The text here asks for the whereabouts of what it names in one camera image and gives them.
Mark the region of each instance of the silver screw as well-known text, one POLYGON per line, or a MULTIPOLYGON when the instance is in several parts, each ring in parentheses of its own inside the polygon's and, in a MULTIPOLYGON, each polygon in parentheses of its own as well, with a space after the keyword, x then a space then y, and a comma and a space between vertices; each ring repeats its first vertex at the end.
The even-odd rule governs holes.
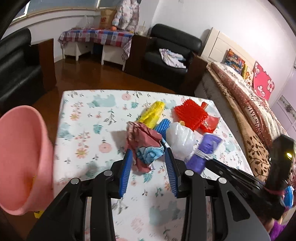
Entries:
POLYGON ((225 178, 223 178, 223 177, 219 178, 218 181, 219 181, 220 183, 222 183, 222 184, 227 183, 227 180, 226 180, 225 178))
POLYGON ((77 177, 71 179, 71 184, 77 184, 77 183, 79 183, 79 179, 77 177))
POLYGON ((185 174, 186 174, 187 176, 193 176, 194 172, 193 172, 192 170, 186 170, 186 171, 185 171, 185 174))
POLYGON ((106 177, 111 176, 112 174, 113 174, 113 172, 112 172, 111 170, 106 170, 106 171, 104 171, 104 175, 105 175, 106 177))

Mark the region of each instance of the red plastic wrapper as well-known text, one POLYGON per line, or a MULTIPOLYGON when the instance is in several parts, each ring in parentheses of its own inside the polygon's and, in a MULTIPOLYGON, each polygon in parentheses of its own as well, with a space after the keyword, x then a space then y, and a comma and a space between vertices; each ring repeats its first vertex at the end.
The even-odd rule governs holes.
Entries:
POLYGON ((207 112, 191 99, 176 106, 175 112, 179 119, 185 122, 185 126, 193 131, 208 117, 207 112))
POLYGON ((200 129, 203 132, 213 133, 218 126, 221 115, 215 108, 205 102, 202 103, 201 107, 208 113, 208 116, 202 121, 200 129))

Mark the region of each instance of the pink plastic container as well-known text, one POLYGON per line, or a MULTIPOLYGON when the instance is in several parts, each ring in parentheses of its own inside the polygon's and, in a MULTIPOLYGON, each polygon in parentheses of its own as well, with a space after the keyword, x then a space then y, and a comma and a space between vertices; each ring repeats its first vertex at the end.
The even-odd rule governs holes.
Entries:
POLYGON ((0 118, 0 206, 9 214, 45 210, 53 200, 53 146, 41 114, 18 106, 0 118))

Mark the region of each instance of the white floral table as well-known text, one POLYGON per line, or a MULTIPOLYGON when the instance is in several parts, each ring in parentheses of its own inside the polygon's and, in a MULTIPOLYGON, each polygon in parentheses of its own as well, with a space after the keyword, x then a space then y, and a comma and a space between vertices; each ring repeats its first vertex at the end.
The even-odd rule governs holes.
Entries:
MULTIPOLYGON (((171 108, 188 98, 144 91, 65 91, 55 144, 55 196, 71 178, 94 178, 109 169, 114 161, 123 158, 127 121, 136 121, 156 100, 166 103, 159 121, 163 118, 172 121, 171 108)), ((190 98, 199 105, 205 101, 215 107, 211 100, 190 98)), ((243 152, 222 118, 214 133, 223 139, 215 153, 216 158, 252 174, 243 152)), ((198 144, 202 136, 197 132, 196 136, 198 144)), ((176 199, 171 193, 163 160, 155 161, 155 170, 150 173, 140 175, 132 170, 124 198, 112 200, 117 241, 180 240, 185 200, 176 199)), ((202 176, 210 179, 218 177, 209 170, 205 170, 202 176)), ((85 235, 85 240, 89 241, 89 220, 85 235)))

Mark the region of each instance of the yellow light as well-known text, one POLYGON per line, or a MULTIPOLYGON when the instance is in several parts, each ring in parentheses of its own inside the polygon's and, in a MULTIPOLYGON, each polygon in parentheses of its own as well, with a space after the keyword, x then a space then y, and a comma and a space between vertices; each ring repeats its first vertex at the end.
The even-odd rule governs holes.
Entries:
POLYGON ((289 152, 287 152, 287 157, 291 160, 292 155, 289 152))

